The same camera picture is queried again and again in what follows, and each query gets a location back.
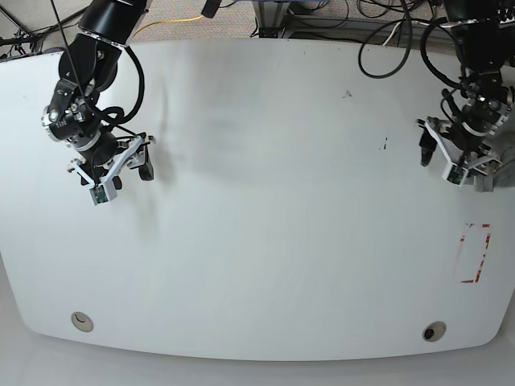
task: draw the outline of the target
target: white tabletop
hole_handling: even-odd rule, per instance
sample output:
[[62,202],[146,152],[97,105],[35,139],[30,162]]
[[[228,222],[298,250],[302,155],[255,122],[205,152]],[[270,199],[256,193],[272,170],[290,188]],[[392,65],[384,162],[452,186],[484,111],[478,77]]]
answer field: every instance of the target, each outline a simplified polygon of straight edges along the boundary
[[[357,48],[134,45],[146,98],[128,128],[157,137],[156,180],[126,170],[119,197],[98,207],[66,172],[73,151],[39,124],[59,55],[0,65],[0,252],[27,326],[252,360],[409,355],[492,339],[515,286],[515,194],[445,183],[441,154],[421,168],[414,121],[439,116],[443,86],[417,52],[397,76],[365,78]],[[388,71],[401,56],[371,47],[365,61]],[[457,76],[456,59],[433,61]],[[128,111],[136,92],[124,55],[101,105]],[[489,233],[480,280],[463,283]],[[472,242],[460,253],[465,234]],[[75,329],[75,311],[93,332]],[[422,332],[436,321],[447,333],[427,343]]]

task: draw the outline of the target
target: white table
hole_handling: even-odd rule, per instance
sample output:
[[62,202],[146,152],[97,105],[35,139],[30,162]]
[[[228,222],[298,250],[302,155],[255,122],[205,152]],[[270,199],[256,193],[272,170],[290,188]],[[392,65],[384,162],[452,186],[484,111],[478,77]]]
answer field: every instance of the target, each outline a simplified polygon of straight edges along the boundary
[[[0,65],[0,252],[30,329],[252,360],[410,355],[496,335],[515,286],[515,193],[445,183],[441,154],[420,167],[414,121],[440,116],[442,85],[417,52],[397,76],[370,80],[353,44],[134,50],[147,91],[128,127],[159,140],[156,180],[125,171],[119,197],[98,207],[65,171],[72,150],[39,125],[59,55]],[[371,47],[365,60],[380,72],[401,56]],[[434,62],[457,76],[456,59]],[[101,105],[128,110],[136,91],[123,56]],[[479,282],[462,283],[486,234],[471,223],[491,224],[492,239]],[[458,254],[464,233],[474,241]],[[75,329],[75,311],[93,332]],[[447,333],[427,343],[435,321]]]

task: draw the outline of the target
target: floor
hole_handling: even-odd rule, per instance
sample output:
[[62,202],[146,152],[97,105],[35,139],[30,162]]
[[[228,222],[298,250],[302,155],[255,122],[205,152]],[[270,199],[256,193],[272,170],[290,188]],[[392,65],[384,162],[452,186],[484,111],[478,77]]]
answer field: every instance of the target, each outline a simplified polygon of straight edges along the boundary
[[[358,0],[331,0],[328,6],[318,10],[316,14],[323,16],[342,17],[347,14],[349,18],[363,18],[359,14],[356,2]],[[55,0],[61,18],[87,6],[91,0]],[[222,5],[232,0],[223,0]],[[318,2],[306,2],[306,6],[313,7]],[[1,4],[29,31],[55,24],[55,17],[48,0],[1,0]],[[150,13],[143,21],[143,25],[159,20],[171,18],[193,18],[200,15],[205,0],[154,0]],[[377,6],[362,2],[362,10],[366,14],[377,14]],[[389,12],[384,20],[399,18],[399,13]],[[430,18],[431,9],[427,5],[421,6],[413,12],[414,17]],[[189,23],[158,24],[147,28],[139,34],[134,41],[153,41],[169,39],[204,39],[204,38],[248,38],[255,28],[254,12],[251,2],[242,0],[229,8],[220,9],[214,19],[202,18]],[[16,32],[14,25],[0,14],[0,37],[9,39]],[[77,27],[66,30],[66,36],[72,40],[78,32]],[[43,49],[62,46],[59,33],[49,35]],[[8,47],[0,47],[0,55],[8,51]]]

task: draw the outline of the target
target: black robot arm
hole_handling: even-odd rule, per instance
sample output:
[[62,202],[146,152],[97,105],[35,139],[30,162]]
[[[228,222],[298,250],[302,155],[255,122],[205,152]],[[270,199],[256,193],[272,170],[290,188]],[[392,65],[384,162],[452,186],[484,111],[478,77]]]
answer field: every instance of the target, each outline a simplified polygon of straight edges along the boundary
[[[441,107],[447,119],[428,117],[418,121],[424,133],[422,164],[427,166],[436,146],[447,160],[443,178],[462,185],[474,183],[478,191],[496,186],[499,170],[507,170],[511,158],[503,157],[507,144],[505,125],[513,110],[515,90],[503,84],[501,68],[513,63],[515,34],[511,25],[514,0],[445,0],[447,18],[430,25],[421,39],[422,59],[449,89],[442,91]],[[427,58],[427,36],[436,27],[451,29],[461,77],[449,80]],[[454,95],[467,100],[459,108]]]
[[[148,153],[153,137],[122,126],[136,115],[143,102],[144,74],[129,43],[150,3],[151,0],[93,0],[79,23],[81,33],[69,46],[64,39],[60,80],[43,112],[43,126],[50,137],[66,142],[80,154],[68,171],[80,176],[95,204],[117,197],[116,191],[122,188],[119,173],[124,166],[138,169],[142,180],[154,179]],[[127,115],[120,107],[102,111],[96,106],[100,93],[114,82],[122,48],[134,61],[139,76],[138,98]],[[129,136],[116,138],[114,128]]]

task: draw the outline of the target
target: black cable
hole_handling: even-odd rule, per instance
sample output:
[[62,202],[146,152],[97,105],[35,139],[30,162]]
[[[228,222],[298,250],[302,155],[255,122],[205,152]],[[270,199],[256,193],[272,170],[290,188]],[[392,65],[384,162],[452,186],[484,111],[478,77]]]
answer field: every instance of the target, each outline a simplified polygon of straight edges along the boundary
[[[64,18],[63,20],[60,20],[60,24],[61,26],[63,26],[64,24],[66,24],[67,22],[75,19],[75,18],[78,18],[79,16],[81,16],[86,10],[88,9],[87,6],[85,6],[84,8],[82,8],[81,10],[78,10],[77,12],[75,12],[74,14],[71,14],[69,15],[67,18]],[[54,24],[53,26],[49,26],[48,29],[44,32],[45,34],[51,34],[52,32],[56,32],[59,30],[59,23],[56,23]]]
[[38,28],[37,30],[28,31],[27,33],[28,34],[33,34],[34,32],[39,32],[39,31],[42,31],[42,30],[47,30],[48,28],[51,28],[51,27],[52,26],[41,27],[41,28]]
[[[386,5],[386,4],[381,4],[380,2],[377,2],[376,0],[360,0],[361,2],[366,2],[368,4],[373,4],[375,6],[380,6],[382,8],[386,8],[388,10],[392,10],[393,12],[398,12],[400,14],[403,14],[404,11],[402,10],[402,4],[399,5],[399,6],[395,6],[395,5]],[[408,10],[410,12],[414,11],[415,9],[417,9],[419,6],[421,6],[423,3],[425,2],[425,0],[415,0],[413,2],[407,2],[406,3],[406,6],[408,6]]]
[[16,28],[18,28],[18,32],[26,31],[22,24],[12,14],[10,14],[8,10],[4,9],[2,5],[0,5],[0,13],[3,14],[7,20],[13,23]]
[[452,94],[456,92],[457,88],[453,89],[451,92],[449,92],[446,96],[443,97],[443,99],[440,101],[440,108],[442,110],[443,115],[445,115],[445,118],[449,120],[450,123],[453,125],[456,125],[456,122],[454,119],[451,118],[451,116],[447,113],[445,108],[443,107],[443,102],[447,102],[449,104],[449,98],[452,97]]
[[132,51],[132,48],[126,47],[127,54],[134,62],[134,66],[136,67],[136,71],[138,71],[139,85],[138,85],[138,98],[136,99],[136,103],[134,107],[125,117],[122,117],[120,120],[117,120],[120,124],[127,123],[132,118],[136,116],[140,108],[142,107],[143,97],[145,96],[145,74],[143,73],[143,67],[139,63],[138,57]]
[[[446,84],[447,86],[449,86],[451,88],[462,89],[463,87],[461,86],[460,83],[450,80],[443,73],[441,73],[441,71],[439,71],[432,64],[432,62],[429,60],[429,56],[427,55],[427,49],[426,49],[427,39],[429,38],[429,35],[435,28],[440,28],[441,30],[444,30],[449,36],[451,36],[452,40],[454,41],[454,43],[456,45],[456,55],[458,56],[458,59],[461,63],[464,62],[464,57],[463,57],[463,54],[461,53],[461,50],[459,49],[459,43],[458,43],[456,37],[453,34],[451,34],[449,31],[447,31],[445,28],[442,27],[442,24],[444,24],[446,22],[447,22],[446,18],[439,18],[438,20],[436,20],[434,22],[427,22],[427,23],[429,23],[429,26],[427,26],[427,28],[422,33],[422,37],[420,38],[420,55],[422,56],[422,60],[423,60],[424,64],[426,65],[426,67],[429,69],[429,71],[431,71],[431,73],[434,76],[436,76],[444,84]],[[462,68],[461,68],[462,74],[461,75],[463,78],[466,76],[466,74],[464,73],[464,70],[465,70],[464,66],[462,65]]]
[[21,45],[14,46],[14,50],[17,51],[20,55],[26,55],[26,52]]
[[326,0],[325,2],[319,2],[315,8],[308,8],[306,6],[303,6],[302,3],[298,3],[297,6],[299,8],[302,8],[303,10],[305,10],[307,13],[312,14],[316,10],[321,10],[325,6],[328,6],[329,2],[331,2],[331,0]]
[[95,180],[95,185],[98,185],[98,183],[100,182],[100,179],[98,178],[97,176],[97,173],[95,173],[95,165],[93,164],[93,160],[95,159],[95,156],[97,155],[97,151],[103,146],[105,145],[105,143],[101,143],[96,149],[95,151],[93,151],[93,155],[91,156],[91,174],[93,175],[93,179]]
[[[392,0],[388,0],[388,5],[389,6],[392,6]],[[357,6],[357,11],[365,16],[366,18],[380,18],[381,16],[384,16],[386,15],[388,12],[390,12],[391,10],[389,10],[388,8],[384,8],[384,10],[380,13],[380,14],[375,14],[375,15],[369,15],[369,14],[366,14],[363,9],[361,8],[361,0],[356,0],[356,6]]]
[[436,19],[436,6],[431,5],[431,0],[427,0],[427,5],[429,6],[429,9],[431,10],[431,21],[434,22]]
[[[77,22],[75,24],[72,24],[71,26],[66,26],[66,27],[63,27],[63,29],[67,29],[67,28],[72,28],[72,27],[75,27],[79,24],[80,22]],[[41,34],[43,36],[42,40],[41,40],[41,44],[39,45],[39,50],[40,51],[43,51],[43,45],[45,44],[45,39],[50,35],[48,33],[43,33]]]
[[[294,20],[298,23],[301,23],[305,26],[308,26],[308,27],[313,27],[313,28],[320,28],[320,29],[328,29],[328,30],[331,30],[332,28],[337,28],[339,26],[341,26],[343,23],[345,23],[347,20],[348,20],[348,14],[350,12],[350,9],[348,7],[348,0],[345,0],[345,5],[347,6],[347,14],[345,14],[345,17],[343,20],[340,20],[340,22],[334,26],[329,26],[329,27],[321,27],[321,26],[314,26],[312,24],[308,24],[308,23],[305,23],[304,21],[302,21],[300,18],[296,18],[294,17]],[[310,20],[331,20],[329,18],[310,18]]]
[[38,41],[38,36],[28,36],[28,37],[19,36],[18,38],[13,38],[13,39],[0,39],[0,47],[18,46],[20,44],[34,43],[37,41]]
[[362,41],[360,41],[358,39],[353,39],[353,38],[330,38],[330,37],[327,37],[327,36],[322,36],[322,35],[316,34],[315,32],[299,32],[299,33],[313,35],[313,36],[315,36],[317,38],[320,38],[320,39],[331,40],[331,41],[335,41],[335,42],[350,42],[350,43],[363,44]]
[[56,4],[54,3],[54,0],[50,0],[50,3],[51,3],[51,6],[52,6],[52,9],[54,10],[54,15],[56,17],[57,24],[59,25],[59,30],[61,32],[61,36],[63,37],[65,51],[66,51],[66,53],[68,55],[68,58],[70,60],[70,65],[72,66],[73,76],[75,77],[75,80],[77,82],[77,87],[79,89],[80,95],[84,99],[84,103],[86,104],[86,107],[89,109],[89,111],[91,111],[94,115],[97,115],[98,117],[100,117],[103,121],[106,121],[107,123],[111,124],[113,127],[117,127],[120,130],[125,131],[126,133],[136,137],[136,133],[126,129],[125,127],[120,126],[116,119],[113,119],[113,118],[109,117],[107,114],[104,114],[102,111],[100,111],[96,106],[93,106],[93,105],[89,104],[88,99],[86,98],[86,96],[84,94],[84,90],[82,89],[82,85],[80,84],[79,76],[77,74],[75,64],[73,63],[73,58],[72,58],[72,54],[70,52],[70,47],[68,46],[68,41],[66,40],[66,36],[64,35],[64,29],[63,29],[63,26],[62,26],[61,21],[59,19],[59,14],[57,13]]
[[259,25],[258,25],[258,18],[255,18],[255,21],[256,21],[256,28],[254,28],[254,31],[252,31],[252,33],[250,34],[250,38],[253,38],[254,36],[258,35],[258,29],[259,29]]
[[363,42],[363,44],[361,44],[361,47],[360,47],[360,52],[358,53],[358,56],[357,56],[357,63],[358,63],[358,66],[360,67],[360,70],[361,72],[363,72],[363,74],[365,74],[366,76],[368,76],[369,78],[373,78],[373,79],[385,79],[385,78],[388,78],[392,75],[395,75],[397,74],[399,71],[401,71],[401,69],[404,67],[404,65],[406,64],[406,62],[408,61],[408,58],[410,57],[410,52],[411,52],[411,45],[413,44],[413,25],[411,23],[411,15],[410,15],[410,10],[408,10],[408,6],[406,5],[406,1],[405,0],[401,0],[401,5],[402,5],[402,9],[404,10],[404,16],[405,16],[405,19],[406,19],[406,23],[408,24],[408,44],[406,46],[406,50],[404,51],[404,56],[402,57],[402,60],[401,60],[401,63],[392,71],[390,72],[387,72],[386,74],[382,74],[382,75],[375,75],[375,74],[371,74],[370,72],[367,72],[364,67],[363,67],[363,63],[362,63],[362,60],[361,60],[361,56],[363,55],[363,49],[365,48],[365,46],[369,43],[369,41],[380,31],[384,30],[386,27],[389,27],[393,24],[396,24],[396,23],[399,23],[401,21],[404,21],[404,19],[401,19],[401,20],[396,20],[394,22],[390,22],[390,23],[386,23],[382,26],[380,26],[379,28],[377,28],[374,32],[372,32],[372,34],[370,34],[367,39],[365,39],[365,41]]
[[236,0],[235,2],[231,2],[230,4],[227,4],[226,6],[219,6],[218,8],[229,8],[230,6],[233,6],[234,4],[236,4],[238,1]]

